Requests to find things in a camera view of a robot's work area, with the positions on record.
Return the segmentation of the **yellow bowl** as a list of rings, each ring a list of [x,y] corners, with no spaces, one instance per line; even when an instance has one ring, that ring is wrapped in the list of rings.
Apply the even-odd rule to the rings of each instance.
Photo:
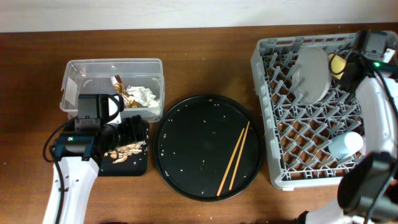
[[[330,73],[335,79],[340,80],[344,74],[346,60],[337,54],[330,54],[328,58]]]

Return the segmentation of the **pile of peanut shells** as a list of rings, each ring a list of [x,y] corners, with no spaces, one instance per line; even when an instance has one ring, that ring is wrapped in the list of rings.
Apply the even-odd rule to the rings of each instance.
[[[126,146],[116,147],[112,151],[105,152],[104,157],[110,157],[113,164],[124,162],[129,156],[143,153],[146,149],[146,142],[140,141]]]

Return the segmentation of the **gold foil snack wrapper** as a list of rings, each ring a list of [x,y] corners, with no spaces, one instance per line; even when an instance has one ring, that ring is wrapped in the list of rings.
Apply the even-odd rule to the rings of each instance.
[[[137,108],[137,102],[128,95],[119,75],[112,76],[111,83],[113,84],[116,93],[122,96],[126,108]]]

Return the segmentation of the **white tissue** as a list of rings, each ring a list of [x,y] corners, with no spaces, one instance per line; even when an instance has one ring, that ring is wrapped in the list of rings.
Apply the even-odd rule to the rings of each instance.
[[[159,106],[160,100],[156,100],[156,96],[149,88],[144,86],[128,86],[126,92],[130,99],[143,107],[156,108]]]

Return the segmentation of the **grey round plate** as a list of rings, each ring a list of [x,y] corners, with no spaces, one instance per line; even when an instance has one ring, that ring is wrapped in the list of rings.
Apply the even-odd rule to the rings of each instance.
[[[328,56],[318,47],[300,49],[292,74],[292,90],[299,102],[312,105],[321,101],[331,85]]]

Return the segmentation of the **light blue cup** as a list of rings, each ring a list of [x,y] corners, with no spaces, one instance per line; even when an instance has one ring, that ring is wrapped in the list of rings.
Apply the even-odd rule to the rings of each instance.
[[[347,132],[334,137],[328,146],[330,154],[336,159],[345,159],[363,147],[363,138],[356,132]]]

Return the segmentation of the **wooden chopstick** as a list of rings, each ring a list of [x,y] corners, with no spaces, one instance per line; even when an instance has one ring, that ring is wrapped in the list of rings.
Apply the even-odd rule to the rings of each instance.
[[[226,178],[227,178],[227,176],[228,176],[228,173],[229,173],[230,167],[231,167],[231,165],[232,165],[233,159],[234,159],[234,157],[235,157],[236,151],[237,151],[237,149],[238,149],[239,143],[240,143],[240,141],[241,141],[241,139],[242,139],[242,137],[243,137],[244,131],[245,131],[245,128],[242,129],[242,131],[241,131],[241,133],[240,133],[240,135],[239,135],[239,137],[238,137],[238,140],[237,140],[237,142],[236,142],[236,144],[235,144],[235,147],[234,147],[234,149],[233,149],[233,152],[232,152],[232,154],[231,154],[231,157],[229,158],[228,165],[227,165],[227,167],[226,167],[226,170],[225,170],[225,172],[224,172],[224,175],[223,175],[223,178],[222,178],[222,180],[221,180],[220,186],[219,186],[218,191],[217,191],[217,193],[216,193],[216,196],[217,196],[217,197],[219,197],[219,196],[221,195],[221,191],[222,191],[222,189],[223,189],[224,183],[225,183]]]
[[[230,191],[233,188],[233,184],[234,184],[234,181],[235,181],[235,178],[236,178],[236,173],[238,171],[239,163],[240,163],[240,160],[241,160],[241,155],[243,153],[243,149],[244,149],[244,145],[245,145],[245,142],[246,142],[246,136],[248,134],[249,126],[250,126],[250,121],[248,121],[248,123],[246,125],[246,129],[244,130],[244,134],[243,134],[243,138],[242,138],[242,141],[241,141],[241,144],[240,144],[238,157],[237,157],[237,160],[236,160],[236,163],[235,163],[235,167],[234,167],[233,175],[232,175],[232,178],[231,178],[231,182],[229,184],[229,190]]]

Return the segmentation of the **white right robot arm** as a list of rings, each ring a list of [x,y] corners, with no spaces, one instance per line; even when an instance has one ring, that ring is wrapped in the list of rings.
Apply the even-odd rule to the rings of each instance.
[[[336,200],[303,212],[295,223],[385,223],[397,221],[397,81],[368,62],[370,76],[356,89],[366,134],[366,156],[339,186]]]

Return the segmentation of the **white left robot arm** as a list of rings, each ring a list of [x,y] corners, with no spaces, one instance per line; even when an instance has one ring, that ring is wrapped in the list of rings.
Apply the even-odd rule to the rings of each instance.
[[[147,170],[149,123],[139,115],[93,129],[72,118],[45,143],[53,163],[53,181],[44,223],[83,223],[98,177],[138,177]]]

